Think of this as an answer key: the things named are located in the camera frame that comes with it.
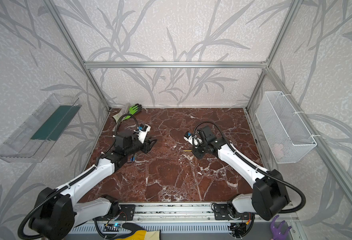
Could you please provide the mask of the clear plastic wall tray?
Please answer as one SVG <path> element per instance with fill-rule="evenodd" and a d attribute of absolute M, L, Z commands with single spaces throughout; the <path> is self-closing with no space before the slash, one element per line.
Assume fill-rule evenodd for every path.
<path fill-rule="evenodd" d="M 0 146 L 8 163 L 40 163 L 81 108 L 78 97 L 51 94 Z"/>

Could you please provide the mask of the grey work glove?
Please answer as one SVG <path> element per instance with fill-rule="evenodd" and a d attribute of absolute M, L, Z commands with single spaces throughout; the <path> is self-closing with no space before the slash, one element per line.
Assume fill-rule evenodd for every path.
<path fill-rule="evenodd" d="M 130 103 L 125 104 L 119 113 L 113 115 L 113 118 L 115 119 L 116 123 L 118 122 L 118 120 L 120 119 L 120 117 L 124 114 L 127 114 L 129 112 L 129 108 L 131 107 Z"/>

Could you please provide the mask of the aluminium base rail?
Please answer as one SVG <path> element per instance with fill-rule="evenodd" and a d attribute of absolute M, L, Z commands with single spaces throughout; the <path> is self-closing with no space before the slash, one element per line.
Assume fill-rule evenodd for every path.
<path fill-rule="evenodd" d="M 264 220 L 257 214 L 251 214 L 250 220 L 215 220 L 211 210 L 210 202 L 191 203 L 136 203 L 126 205 L 136 205 L 135 214 L 132 221 L 112 221 L 104 217 L 99 217 L 94 222 L 89 220 L 82 225 L 75 226 L 69 233 L 75 234 L 98 234 L 105 237 L 113 237 L 128 234 L 130 231 L 123 229 L 122 224 L 132 223 L 139 225 L 147 231 L 161 231 L 163 234 L 197 234 L 197 233 L 235 233 L 238 227 L 253 226 L 256 229 L 259 225 L 271 223 Z M 298 221 L 295 214 L 280 214 L 276 225 L 283 220 L 286 221 L 283 229 L 294 226 Z"/>

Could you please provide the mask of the blue key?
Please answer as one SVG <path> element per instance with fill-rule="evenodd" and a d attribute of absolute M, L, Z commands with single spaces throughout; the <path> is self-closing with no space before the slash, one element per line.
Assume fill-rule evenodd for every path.
<path fill-rule="evenodd" d="M 138 154 L 132 155 L 130 159 L 128 159 L 128 163 L 134 163 L 138 157 Z"/>

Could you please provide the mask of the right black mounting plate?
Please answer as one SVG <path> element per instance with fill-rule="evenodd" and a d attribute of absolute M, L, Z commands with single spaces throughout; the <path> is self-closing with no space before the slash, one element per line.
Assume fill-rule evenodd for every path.
<path fill-rule="evenodd" d="M 211 210 L 214 213 L 215 220 L 250 220 L 251 214 L 250 213 L 240 213 L 238 212 L 232 204 L 218 204 L 212 203 Z"/>

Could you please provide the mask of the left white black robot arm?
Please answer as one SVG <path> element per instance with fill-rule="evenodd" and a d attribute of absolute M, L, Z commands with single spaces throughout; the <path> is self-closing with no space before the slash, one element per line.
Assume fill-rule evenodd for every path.
<path fill-rule="evenodd" d="M 69 182 L 55 188 L 45 188 L 36 200 L 34 209 L 18 228 L 22 240 L 62 240 L 73 228 L 102 216 L 116 217 L 119 201 L 111 196 L 80 204 L 79 200 L 94 186 L 117 172 L 130 156 L 147 154 L 157 142 L 148 136 L 151 127 L 136 123 L 134 131 L 115 132 L 115 142 L 101 154 L 95 165 Z"/>

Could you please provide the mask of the black mounting plate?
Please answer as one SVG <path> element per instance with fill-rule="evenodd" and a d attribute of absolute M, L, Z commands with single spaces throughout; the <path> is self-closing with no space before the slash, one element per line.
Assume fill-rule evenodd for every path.
<path fill-rule="evenodd" d="M 215 220 L 250 220 L 251 214 L 250 213 L 240 213 L 238 212 L 232 204 L 218 204 L 212 203 L 211 210 L 214 213 Z"/>
<path fill-rule="evenodd" d="M 112 221 L 132 221 L 135 214 L 135 208 L 136 205 L 114 205 L 104 218 Z"/>

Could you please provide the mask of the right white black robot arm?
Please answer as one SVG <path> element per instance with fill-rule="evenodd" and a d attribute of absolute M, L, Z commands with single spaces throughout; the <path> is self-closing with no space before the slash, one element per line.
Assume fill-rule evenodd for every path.
<path fill-rule="evenodd" d="M 184 139 L 192 145 L 195 157 L 202 159 L 211 154 L 236 170 L 251 186 L 252 193 L 234 197 L 230 204 L 238 213 L 253 213 L 264 220 L 278 214 L 289 214 L 303 209 L 306 205 L 304 193 L 296 186 L 284 181 L 277 170 L 268 170 L 241 153 L 221 134 L 217 137 L 211 121 L 197 124 L 193 132 L 186 132 Z"/>

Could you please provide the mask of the green black work glove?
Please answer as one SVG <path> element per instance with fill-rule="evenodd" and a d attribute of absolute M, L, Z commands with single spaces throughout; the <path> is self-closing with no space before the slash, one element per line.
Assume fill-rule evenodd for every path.
<path fill-rule="evenodd" d="M 140 113 L 142 111 L 142 109 L 143 108 L 142 108 L 141 104 L 135 104 L 135 105 L 128 108 L 127 114 L 134 116 L 134 115 Z"/>

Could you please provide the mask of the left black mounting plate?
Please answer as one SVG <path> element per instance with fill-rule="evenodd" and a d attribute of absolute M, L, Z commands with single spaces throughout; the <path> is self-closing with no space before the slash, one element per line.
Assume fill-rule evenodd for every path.
<path fill-rule="evenodd" d="M 112 221 L 132 221 L 135 214 L 135 208 L 136 205 L 114 205 L 104 218 Z"/>

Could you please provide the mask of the yellow black glove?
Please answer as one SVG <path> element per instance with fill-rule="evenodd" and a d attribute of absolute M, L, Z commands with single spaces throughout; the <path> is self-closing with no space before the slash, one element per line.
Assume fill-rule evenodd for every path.
<path fill-rule="evenodd" d="M 129 230 L 130 233 L 125 235 L 118 235 L 112 240 L 160 240 L 161 231 L 146 231 L 139 225 L 132 223 L 122 224 L 122 228 Z"/>

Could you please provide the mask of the purple hand-shaped object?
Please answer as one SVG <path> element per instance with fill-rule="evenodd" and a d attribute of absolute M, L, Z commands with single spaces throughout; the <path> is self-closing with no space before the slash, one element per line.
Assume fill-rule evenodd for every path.
<path fill-rule="evenodd" d="M 292 229 L 291 226 L 289 226 L 285 231 L 282 231 L 284 224 L 286 223 L 285 220 L 279 223 L 279 225 L 276 227 L 276 221 L 279 218 L 279 215 L 276 215 L 271 224 L 270 224 L 270 231 L 272 233 L 272 238 L 271 240 L 286 240 L 288 235 L 290 234 L 290 230 Z"/>

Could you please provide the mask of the pink object in basket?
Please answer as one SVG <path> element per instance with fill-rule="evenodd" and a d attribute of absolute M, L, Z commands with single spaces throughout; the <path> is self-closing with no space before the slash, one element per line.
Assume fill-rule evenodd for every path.
<path fill-rule="evenodd" d="M 272 148 L 272 152 L 276 160 L 280 160 L 284 157 L 284 146 L 282 144 L 275 144 Z"/>

